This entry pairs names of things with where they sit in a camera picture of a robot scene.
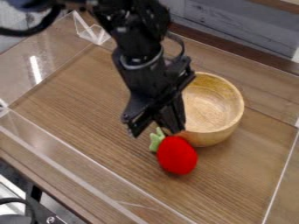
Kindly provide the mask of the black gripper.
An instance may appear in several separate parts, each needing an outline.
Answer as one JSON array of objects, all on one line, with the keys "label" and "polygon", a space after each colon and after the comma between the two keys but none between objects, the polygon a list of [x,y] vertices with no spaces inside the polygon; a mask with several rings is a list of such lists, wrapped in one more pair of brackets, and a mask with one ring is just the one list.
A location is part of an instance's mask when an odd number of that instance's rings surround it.
[{"label": "black gripper", "polygon": [[126,109],[120,116],[132,137],[139,137],[152,122],[172,134],[186,129],[183,90],[195,79],[191,58],[183,53],[174,59],[160,51],[154,61],[130,66],[118,48],[112,60],[130,91]]}]

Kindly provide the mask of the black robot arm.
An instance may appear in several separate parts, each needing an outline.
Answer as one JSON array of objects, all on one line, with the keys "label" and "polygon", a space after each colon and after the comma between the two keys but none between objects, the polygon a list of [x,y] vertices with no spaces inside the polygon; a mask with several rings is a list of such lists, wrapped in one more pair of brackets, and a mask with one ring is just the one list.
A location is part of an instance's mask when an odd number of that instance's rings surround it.
[{"label": "black robot arm", "polygon": [[0,35],[30,37],[43,32],[64,9],[83,8],[116,42],[112,61],[130,91],[120,116],[130,134],[138,137],[151,123],[176,134],[186,130],[183,90],[195,78],[192,59],[180,52],[164,57],[164,39],[180,46],[183,40],[168,32],[171,15],[159,0],[5,0],[23,12],[48,14],[42,22],[16,30],[0,26]]}]

